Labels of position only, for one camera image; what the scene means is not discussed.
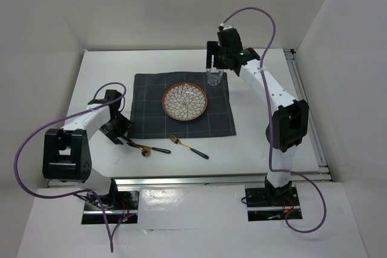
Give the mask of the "clear drinking glass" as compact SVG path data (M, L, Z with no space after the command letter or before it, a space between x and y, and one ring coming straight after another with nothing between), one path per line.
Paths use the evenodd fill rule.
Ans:
M206 69L207 83L211 86L217 86L222 81L224 70L218 68Z

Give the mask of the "floral plate orange rim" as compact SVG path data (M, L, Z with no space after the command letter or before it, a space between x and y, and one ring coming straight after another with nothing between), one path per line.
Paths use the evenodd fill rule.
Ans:
M168 88L161 104L165 113L178 121L191 121L201 116L207 108L207 95L193 83L177 83Z

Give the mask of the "gold knife green handle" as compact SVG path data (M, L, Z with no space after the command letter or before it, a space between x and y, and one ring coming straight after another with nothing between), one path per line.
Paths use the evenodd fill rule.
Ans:
M153 151L156 151L156 152L171 154L171 151L169 149L162 149L162 148L158 148L158 147L150 147L150 148L151 148L151 151L153 150Z

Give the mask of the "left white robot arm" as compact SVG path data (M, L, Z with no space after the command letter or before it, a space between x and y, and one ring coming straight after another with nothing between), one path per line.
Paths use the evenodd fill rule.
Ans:
M76 182L81 188L98 194L97 200L104 208L117 206L117 184L93 169L89 141L99 131L113 144L124 144L132 122L121 113L123 98L117 90L107 89L103 99L94 98L88 103L88 113L60 129L46 131L42 165L44 178Z

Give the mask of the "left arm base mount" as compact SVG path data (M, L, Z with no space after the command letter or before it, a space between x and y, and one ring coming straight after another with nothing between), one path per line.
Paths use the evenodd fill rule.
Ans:
M115 192L113 198L101 197L109 224L136 224L138 222L138 203L140 191L129 190ZM82 225L104 224L101 206L95 196L90 193L76 195L84 202L82 213Z

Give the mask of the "dark grey checked cloth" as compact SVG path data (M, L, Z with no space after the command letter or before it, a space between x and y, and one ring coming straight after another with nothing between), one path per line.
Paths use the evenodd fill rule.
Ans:
M135 139L234 136L227 74L215 86L206 73L136 74L130 121Z

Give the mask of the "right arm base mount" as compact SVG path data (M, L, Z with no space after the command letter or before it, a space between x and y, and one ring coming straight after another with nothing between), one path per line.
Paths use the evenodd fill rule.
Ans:
M301 204L296 187L278 199L269 200L265 188L245 188L241 202L247 207L249 222L280 221L288 214L288 219L303 219Z

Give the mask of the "gold fork green handle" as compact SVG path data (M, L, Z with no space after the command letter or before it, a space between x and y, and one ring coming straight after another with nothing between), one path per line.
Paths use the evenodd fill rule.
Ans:
M205 153L202 153L202 152L200 152L199 150L194 149L193 147L190 147L190 146L188 146L188 145L186 145L186 144L183 144L183 143L181 142L181 140L180 140L179 138L177 138L175 135L170 135L170 136L169 136L169 139L170 139L174 144L181 145L181 146L185 147L186 149L190 150L191 152L197 154L198 156L200 156L200 157L202 157L202 158L204 158L204 159L206 159L206 160L209 159L209 156L206 155Z

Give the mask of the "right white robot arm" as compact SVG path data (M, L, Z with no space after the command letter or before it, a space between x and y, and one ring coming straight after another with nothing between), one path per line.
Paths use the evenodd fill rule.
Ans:
M207 42L206 68L228 69L242 78L267 102L269 123L269 171L264 181L264 198L279 204L291 190L295 153L307 134L309 105L288 93L264 66L264 57L244 48L237 29L221 24L216 41Z

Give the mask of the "gold spoon green handle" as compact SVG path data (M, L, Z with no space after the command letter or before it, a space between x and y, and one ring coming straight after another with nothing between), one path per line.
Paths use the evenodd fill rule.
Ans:
M150 147L139 145L139 144L137 144L129 139L122 138L122 140L124 140L127 145L141 150L141 154L143 157L149 157L151 155L151 148Z

